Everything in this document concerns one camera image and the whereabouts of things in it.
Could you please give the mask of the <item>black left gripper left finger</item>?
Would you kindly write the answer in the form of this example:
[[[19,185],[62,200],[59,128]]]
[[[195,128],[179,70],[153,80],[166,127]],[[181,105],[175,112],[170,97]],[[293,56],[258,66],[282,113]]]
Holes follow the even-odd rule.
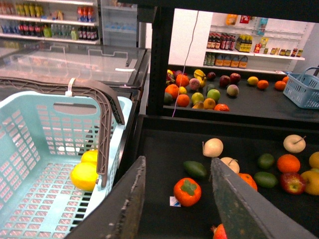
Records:
[[[140,156],[102,203],[67,235],[68,239],[133,239],[145,199],[146,157]]]

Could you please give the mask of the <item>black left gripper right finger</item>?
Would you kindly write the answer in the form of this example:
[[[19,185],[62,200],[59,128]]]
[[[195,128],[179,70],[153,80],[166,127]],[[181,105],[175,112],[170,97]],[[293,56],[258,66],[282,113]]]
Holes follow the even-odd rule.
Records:
[[[214,201],[229,239],[314,239],[234,173],[218,157],[211,160]]]

